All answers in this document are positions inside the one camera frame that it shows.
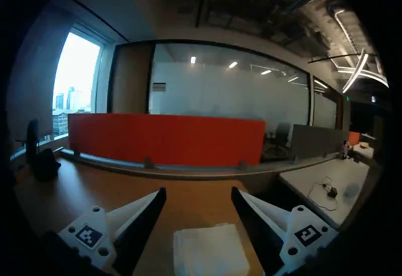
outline desk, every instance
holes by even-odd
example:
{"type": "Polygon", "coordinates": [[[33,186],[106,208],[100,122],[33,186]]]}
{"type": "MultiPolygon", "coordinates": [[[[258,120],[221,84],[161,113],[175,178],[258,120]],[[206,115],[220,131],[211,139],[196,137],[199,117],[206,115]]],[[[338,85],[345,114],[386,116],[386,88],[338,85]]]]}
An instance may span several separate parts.
{"type": "Polygon", "coordinates": [[[374,148],[372,148],[372,147],[362,148],[362,147],[360,147],[360,144],[358,144],[353,147],[353,151],[367,159],[372,159],[373,153],[374,153],[374,148]]]}
{"type": "Polygon", "coordinates": [[[333,159],[311,167],[283,172],[280,174],[279,178],[297,194],[306,199],[307,202],[311,204],[315,213],[337,229],[345,221],[356,203],[366,180],[368,170],[369,166],[362,162],[356,163],[352,159],[333,159]],[[307,198],[313,183],[315,181],[318,183],[327,182],[328,179],[326,179],[326,176],[332,179],[331,184],[338,190],[336,197],[338,202],[337,207],[336,202],[329,199],[326,195],[326,191],[318,184],[314,184],[310,198],[320,206],[325,206],[328,209],[337,208],[334,211],[327,211],[326,209],[320,208],[307,198]],[[344,196],[348,185],[357,185],[359,187],[354,197],[347,198],[344,196]]]}
{"type": "Polygon", "coordinates": [[[38,183],[27,170],[15,193],[37,235],[63,229],[94,205],[113,210],[166,187],[167,199],[133,275],[174,275],[173,233],[188,228],[232,223],[250,264],[249,275],[262,267],[231,201],[231,188],[247,191],[238,180],[190,181],[130,176],[96,169],[63,158],[56,180],[38,183]]]}

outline sky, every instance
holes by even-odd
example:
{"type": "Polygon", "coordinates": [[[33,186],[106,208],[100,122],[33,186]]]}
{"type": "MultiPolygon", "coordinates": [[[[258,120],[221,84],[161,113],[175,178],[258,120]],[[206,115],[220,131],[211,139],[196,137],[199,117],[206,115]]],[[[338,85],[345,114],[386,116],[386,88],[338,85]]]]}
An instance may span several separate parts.
{"type": "Polygon", "coordinates": [[[57,65],[53,90],[53,105],[56,108],[56,96],[64,94],[64,108],[67,104],[68,88],[81,90],[81,103],[90,104],[93,74],[100,47],[69,33],[57,65]]]}

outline glass wall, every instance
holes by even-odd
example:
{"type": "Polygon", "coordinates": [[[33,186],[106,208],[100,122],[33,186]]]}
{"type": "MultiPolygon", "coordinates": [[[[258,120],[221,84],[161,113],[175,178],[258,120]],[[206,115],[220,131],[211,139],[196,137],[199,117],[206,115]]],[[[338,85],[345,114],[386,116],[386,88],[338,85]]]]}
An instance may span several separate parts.
{"type": "Polygon", "coordinates": [[[342,129],[341,122],[338,122],[338,103],[342,97],[331,87],[314,79],[314,118],[313,126],[326,127],[331,129],[342,129]]]}
{"type": "Polygon", "coordinates": [[[307,74],[248,52],[157,44],[150,89],[150,114],[264,120],[263,162],[287,158],[293,125],[308,123],[307,74]]]}

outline skyscraper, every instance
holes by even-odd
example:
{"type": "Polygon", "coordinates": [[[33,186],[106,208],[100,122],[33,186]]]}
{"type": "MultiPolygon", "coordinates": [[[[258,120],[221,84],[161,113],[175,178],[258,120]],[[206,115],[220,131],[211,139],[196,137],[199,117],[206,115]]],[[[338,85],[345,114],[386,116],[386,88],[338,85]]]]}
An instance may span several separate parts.
{"type": "Polygon", "coordinates": [[[68,88],[68,95],[67,95],[67,109],[69,110],[71,107],[71,92],[74,91],[74,88],[72,86],[70,86],[68,88]]]}
{"type": "Polygon", "coordinates": [[[81,108],[81,96],[82,91],[76,89],[75,91],[71,92],[71,99],[70,99],[70,109],[71,110],[79,110],[81,108]]]}
{"type": "Polygon", "coordinates": [[[56,96],[56,109],[62,110],[64,105],[64,94],[60,93],[56,96]]]}

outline office chair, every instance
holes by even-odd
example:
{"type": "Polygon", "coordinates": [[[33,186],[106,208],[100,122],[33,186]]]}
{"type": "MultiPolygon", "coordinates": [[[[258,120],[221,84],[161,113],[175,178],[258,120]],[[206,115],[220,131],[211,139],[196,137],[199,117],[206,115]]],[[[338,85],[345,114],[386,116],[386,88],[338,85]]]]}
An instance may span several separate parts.
{"type": "Polygon", "coordinates": [[[284,150],[286,148],[286,144],[288,143],[289,139],[289,132],[290,132],[290,123],[282,122],[279,123],[278,127],[275,130],[275,136],[269,139],[271,144],[274,144],[274,147],[271,147],[267,150],[267,154],[273,154],[276,157],[285,157],[287,156],[288,152],[284,150]]]}

